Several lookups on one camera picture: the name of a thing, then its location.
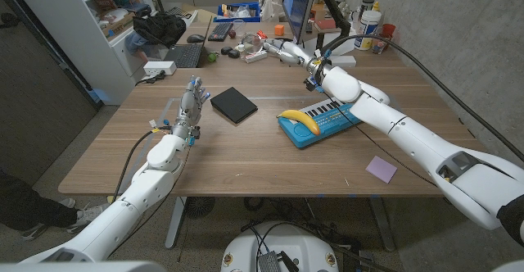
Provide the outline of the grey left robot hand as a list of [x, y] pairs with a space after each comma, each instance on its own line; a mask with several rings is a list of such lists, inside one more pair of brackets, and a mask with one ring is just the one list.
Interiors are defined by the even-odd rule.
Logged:
[[201, 77], [192, 75], [181, 97], [175, 124], [183, 127], [196, 126], [201, 118], [203, 103], [209, 97], [210, 93], [202, 87]]

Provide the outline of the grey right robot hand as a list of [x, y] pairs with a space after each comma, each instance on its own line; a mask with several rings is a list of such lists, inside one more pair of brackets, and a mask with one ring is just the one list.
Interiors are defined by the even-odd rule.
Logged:
[[307, 65], [314, 56], [307, 53], [304, 48], [280, 39], [263, 39], [263, 49], [272, 55], [277, 56], [288, 64], [299, 66]]

